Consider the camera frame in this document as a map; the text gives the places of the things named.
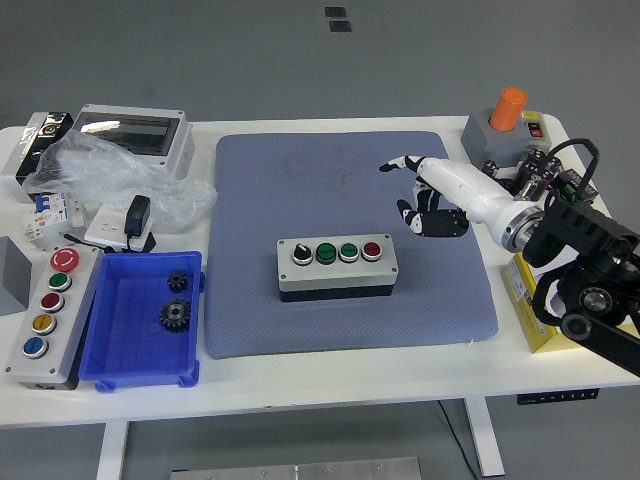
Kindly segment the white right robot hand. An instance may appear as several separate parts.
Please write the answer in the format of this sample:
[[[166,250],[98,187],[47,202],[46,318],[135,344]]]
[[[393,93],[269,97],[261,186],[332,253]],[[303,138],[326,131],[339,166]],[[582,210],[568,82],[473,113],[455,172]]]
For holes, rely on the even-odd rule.
[[[496,244],[515,251],[518,234],[537,212],[533,203],[515,199],[470,164],[405,155],[379,167],[382,172],[396,169],[416,174],[415,203],[399,200],[397,207],[406,225],[419,236],[460,237],[471,223],[477,223],[487,227]]]

